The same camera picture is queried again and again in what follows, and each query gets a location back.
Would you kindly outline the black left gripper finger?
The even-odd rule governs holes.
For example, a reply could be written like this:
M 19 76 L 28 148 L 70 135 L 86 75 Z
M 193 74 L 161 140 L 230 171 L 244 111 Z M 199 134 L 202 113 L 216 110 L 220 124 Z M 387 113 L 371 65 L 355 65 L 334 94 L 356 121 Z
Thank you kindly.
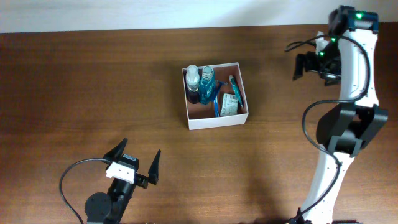
M 159 181 L 159 161 L 160 161 L 161 150 L 157 151 L 157 154 L 152 161 L 152 164 L 148 171 L 148 183 L 156 185 Z
M 103 159 L 117 162 L 122 158 L 124 149 L 127 145 L 127 138 L 124 138 L 117 146 L 115 146 L 113 149 L 108 151 L 104 156 Z

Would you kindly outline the blue white toothbrush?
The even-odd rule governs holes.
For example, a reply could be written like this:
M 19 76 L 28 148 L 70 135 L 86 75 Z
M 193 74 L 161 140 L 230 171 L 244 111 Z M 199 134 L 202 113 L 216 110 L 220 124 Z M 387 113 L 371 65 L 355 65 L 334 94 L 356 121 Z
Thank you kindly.
M 220 112 L 218 111 L 218 97 L 214 97 L 213 104 L 215 107 L 215 117 L 218 118 L 220 116 Z

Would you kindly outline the Colgate toothpaste tube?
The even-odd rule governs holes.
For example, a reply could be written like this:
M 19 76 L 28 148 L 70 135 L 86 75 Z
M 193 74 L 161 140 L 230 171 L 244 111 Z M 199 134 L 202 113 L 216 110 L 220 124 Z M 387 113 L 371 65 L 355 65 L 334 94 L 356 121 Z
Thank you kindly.
M 241 105 L 241 107 L 243 107 L 244 104 L 243 104 L 243 99 L 242 99 L 242 96 L 241 96 L 241 92 L 240 92 L 240 89 L 238 87 L 238 84 L 236 83 L 236 79 L 235 79 L 235 77 L 233 75 L 229 76 L 229 82 L 231 83 L 232 89 L 234 91 L 235 96 L 238 99 L 239 104 Z

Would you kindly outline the pink cardboard box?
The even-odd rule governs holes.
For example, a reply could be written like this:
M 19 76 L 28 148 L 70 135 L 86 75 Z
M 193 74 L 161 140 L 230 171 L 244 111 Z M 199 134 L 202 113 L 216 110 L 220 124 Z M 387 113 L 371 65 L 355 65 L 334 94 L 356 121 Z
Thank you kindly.
M 234 91 L 229 82 L 229 76 L 233 75 L 236 79 L 238 87 L 241 92 L 244 106 L 238 106 L 238 113 L 234 116 L 220 116 L 215 117 L 215 107 L 213 103 L 203 105 L 201 103 L 192 104 L 188 98 L 185 99 L 185 106 L 187 111 L 187 120 L 189 130 L 218 128 L 223 126 L 234 126 L 244 124 L 249 115 L 248 103 L 244 89 L 243 79 L 239 63 L 225 63 L 219 65 L 212 65 L 215 69 L 216 79 L 228 82 L 228 86 L 223 86 L 218 94 L 218 111 L 221 111 L 223 95 L 225 93 L 233 94 Z

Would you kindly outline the teal Listerine mouthwash bottle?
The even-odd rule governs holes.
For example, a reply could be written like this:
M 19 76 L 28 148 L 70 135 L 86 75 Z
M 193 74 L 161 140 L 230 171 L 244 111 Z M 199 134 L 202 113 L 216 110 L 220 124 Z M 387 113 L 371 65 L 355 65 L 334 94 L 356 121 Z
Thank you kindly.
M 206 66 L 202 70 L 199 85 L 200 103 L 208 104 L 215 90 L 215 72 L 212 67 Z

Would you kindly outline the clear purple soap dispenser bottle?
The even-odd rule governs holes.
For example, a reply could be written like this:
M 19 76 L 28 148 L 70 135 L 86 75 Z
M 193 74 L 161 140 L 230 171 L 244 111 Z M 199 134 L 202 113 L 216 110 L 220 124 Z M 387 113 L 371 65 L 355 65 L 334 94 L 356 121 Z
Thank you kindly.
M 187 98 L 190 103 L 196 104 L 199 102 L 199 69 L 196 65 L 189 65 L 185 75 L 185 83 L 187 87 Z

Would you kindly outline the green white Dettol soap box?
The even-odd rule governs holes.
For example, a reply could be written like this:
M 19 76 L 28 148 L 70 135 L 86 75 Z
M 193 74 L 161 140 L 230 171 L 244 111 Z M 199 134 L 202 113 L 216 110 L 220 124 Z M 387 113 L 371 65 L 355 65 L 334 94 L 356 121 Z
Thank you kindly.
M 235 95 L 225 93 L 221 106 L 220 116 L 234 116 L 238 113 L 239 101 Z

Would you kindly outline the blue disposable razor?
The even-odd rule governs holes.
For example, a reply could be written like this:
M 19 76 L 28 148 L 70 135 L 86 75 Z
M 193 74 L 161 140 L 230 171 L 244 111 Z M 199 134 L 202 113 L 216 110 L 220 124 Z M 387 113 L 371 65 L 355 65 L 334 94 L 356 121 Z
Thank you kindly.
M 220 92 L 221 88 L 224 85 L 227 85 L 227 84 L 228 84 L 227 82 L 222 82 L 220 80 L 216 80 L 216 88 L 215 88 L 215 90 L 213 92 L 213 95 L 211 97 L 211 101 L 215 101 L 217 99 L 218 93 Z

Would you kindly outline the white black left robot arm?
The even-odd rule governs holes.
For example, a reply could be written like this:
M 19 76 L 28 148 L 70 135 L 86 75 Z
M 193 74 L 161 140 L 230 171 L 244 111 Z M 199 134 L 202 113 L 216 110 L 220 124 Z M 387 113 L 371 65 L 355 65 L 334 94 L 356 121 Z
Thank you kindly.
M 152 161 L 148 175 L 139 174 L 139 159 L 124 153 L 127 139 L 108 151 L 103 159 L 108 163 L 106 177 L 113 181 L 106 193 L 97 192 L 85 203 L 88 223 L 119 223 L 136 187 L 146 189 L 159 181 L 161 150 Z

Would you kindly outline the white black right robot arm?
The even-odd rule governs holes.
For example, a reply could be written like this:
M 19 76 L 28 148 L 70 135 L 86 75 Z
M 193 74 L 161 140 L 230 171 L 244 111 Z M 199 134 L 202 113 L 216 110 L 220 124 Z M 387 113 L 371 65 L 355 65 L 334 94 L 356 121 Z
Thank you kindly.
M 326 86 L 340 86 L 339 98 L 332 100 L 335 107 L 320 118 L 316 138 L 309 139 L 320 151 L 318 164 L 307 198 L 289 223 L 334 223 L 333 209 L 349 166 L 388 120 L 374 86 L 378 34 L 378 14 L 339 6 L 328 17 L 328 33 L 285 48 L 315 48 L 296 56 L 294 80 L 314 72 Z

